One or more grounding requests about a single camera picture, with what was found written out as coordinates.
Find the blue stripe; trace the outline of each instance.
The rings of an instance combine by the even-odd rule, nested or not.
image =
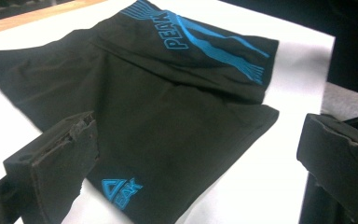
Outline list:
[[[244,39],[242,39],[240,37],[233,36],[233,35],[232,36],[220,35],[218,33],[215,33],[215,32],[213,32],[211,30],[206,29],[205,27],[202,27],[202,26],[196,24],[195,22],[189,21],[189,20],[187,20],[187,19],[185,19],[183,17],[181,17],[181,21],[182,21],[182,24],[188,29],[199,31],[199,32],[201,32],[201,33],[203,33],[205,35],[211,35],[211,36],[222,38],[222,39],[230,39],[230,38],[235,39],[238,42],[240,42],[241,44],[243,44],[246,48],[252,49],[252,50],[258,52],[259,54],[263,55],[266,58],[269,57],[269,55],[266,52],[262,51],[261,49],[256,48],[255,46],[250,44],[248,41],[246,41],[246,40],[244,40]]]
[[[190,42],[193,45],[199,47],[207,56],[216,59],[221,63],[231,64],[255,83],[260,85],[263,84],[262,76],[263,76],[264,68],[248,63],[243,58],[232,55],[226,52],[225,50],[215,48],[208,41],[197,39],[182,24],[182,20],[180,16],[176,15],[176,19],[179,25],[182,27],[182,30],[184,31],[185,35],[190,40]]]
[[[262,76],[264,73],[264,68],[261,66],[257,66],[255,64],[247,62],[245,59],[235,56],[223,49],[218,49],[214,47],[210,42],[206,40],[201,40],[193,36],[189,30],[198,31],[205,35],[210,35],[222,39],[235,39],[244,45],[246,48],[255,51],[256,53],[261,54],[265,58],[268,58],[269,55],[261,49],[256,48],[248,41],[238,37],[238,36],[223,36],[214,31],[206,29],[195,22],[189,21],[185,18],[182,18],[168,10],[158,11],[153,9],[150,5],[148,5],[143,0],[138,0],[130,7],[127,7],[121,10],[121,13],[132,17],[136,20],[153,20],[152,17],[161,15],[162,13],[167,13],[172,24],[180,26],[188,38],[188,40],[199,49],[201,49],[208,57],[213,58],[221,63],[227,63],[234,67],[236,67],[239,71],[245,74],[249,79],[254,81],[257,84],[262,84]]]

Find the black shorts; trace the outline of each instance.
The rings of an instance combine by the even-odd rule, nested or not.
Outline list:
[[[173,223],[277,119],[278,41],[137,1],[88,30],[0,51],[0,89],[42,131],[94,110],[88,176],[135,223]]]

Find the gray surface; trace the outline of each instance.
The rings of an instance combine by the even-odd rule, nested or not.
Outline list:
[[[358,92],[327,83],[324,89],[322,113],[332,115],[338,120],[357,118]]]

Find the blue logo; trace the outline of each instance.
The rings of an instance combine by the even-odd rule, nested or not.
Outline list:
[[[202,50],[208,57],[221,63],[230,64],[253,82],[259,85],[263,84],[264,67],[250,63],[246,59],[225,51],[224,49],[217,48],[208,40],[200,39],[192,33],[198,32],[222,40],[236,40],[247,49],[252,50],[255,54],[259,54],[266,59],[269,57],[269,54],[265,51],[253,46],[242,37],[218,34],[203,25],[183,18],[168,10],[156,10],[143,0],[136,1],[130,7],[124,8],[120,12],[136,20],[151,20],[167,49],[189,49],[189,45],[185,42],[185,40],[188,40],[189,43]]]
[[[103,193],[107,200],[121,210],[126,208],[131,196],[136,194],[138,190],[143,187],[135,184],[134,178],[128,182],[125,179],[104,179],[102,180],[102,185]]]

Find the printed logo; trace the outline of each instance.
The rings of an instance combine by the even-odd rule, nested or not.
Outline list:
[[[152,21],[167,49],[188,49],[188,45],[184,43],[182,35],[172,24],[167,12],[153,16]]]
[[[125,179],[104,179],[102,181],[103,193],[109,202],[124,210],[130,202],[132,195],[136,194],[143,186],[135,184],[132,178],[127,182]]]

